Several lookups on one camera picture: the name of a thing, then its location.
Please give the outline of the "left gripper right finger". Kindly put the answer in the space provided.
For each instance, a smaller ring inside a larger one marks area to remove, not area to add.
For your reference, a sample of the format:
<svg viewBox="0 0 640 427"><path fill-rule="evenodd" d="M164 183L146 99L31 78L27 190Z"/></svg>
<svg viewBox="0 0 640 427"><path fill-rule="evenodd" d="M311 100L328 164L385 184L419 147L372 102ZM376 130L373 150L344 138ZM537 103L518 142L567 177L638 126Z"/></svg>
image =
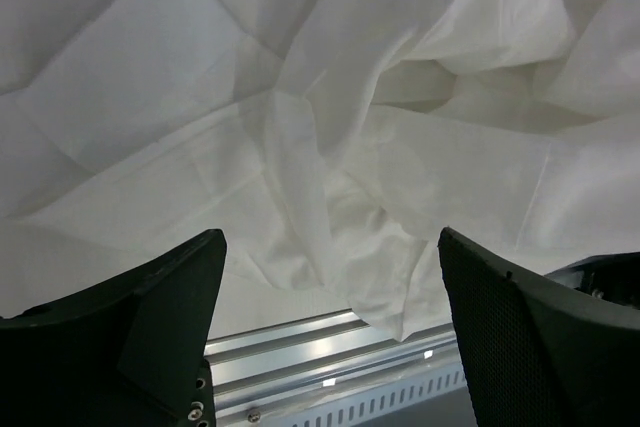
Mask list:
<svg viewBox="0 0 640 427"><path fill-rule="evenodd" d="M438 253L476 422L639 422L639 257L539 275L453 229Z"/></svg>

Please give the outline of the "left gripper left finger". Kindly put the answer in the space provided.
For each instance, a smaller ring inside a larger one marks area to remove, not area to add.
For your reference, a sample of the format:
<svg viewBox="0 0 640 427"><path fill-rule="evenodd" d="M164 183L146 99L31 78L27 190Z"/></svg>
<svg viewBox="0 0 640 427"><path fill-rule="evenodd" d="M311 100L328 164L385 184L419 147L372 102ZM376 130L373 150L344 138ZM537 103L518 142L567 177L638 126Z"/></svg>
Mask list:
<svg viewBox="0 0 640 427"><path fill-rule="evenodd" d="M205 357L227 244L210 229L1 322L5 426L212 426Z"/></svg>

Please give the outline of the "white shirt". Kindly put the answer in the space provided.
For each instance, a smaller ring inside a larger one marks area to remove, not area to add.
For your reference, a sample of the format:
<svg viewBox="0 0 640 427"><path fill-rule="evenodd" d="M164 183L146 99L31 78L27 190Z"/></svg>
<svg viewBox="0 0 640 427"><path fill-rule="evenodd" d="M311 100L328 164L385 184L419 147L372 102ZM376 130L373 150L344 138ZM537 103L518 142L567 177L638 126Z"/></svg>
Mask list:
<svg viewBox="0 0 640 427"><path fill-rule="evenodd" d="M227 332L450 317L451 227L639 247L639 0L1 0L1 313L209 229Z"/></svg>

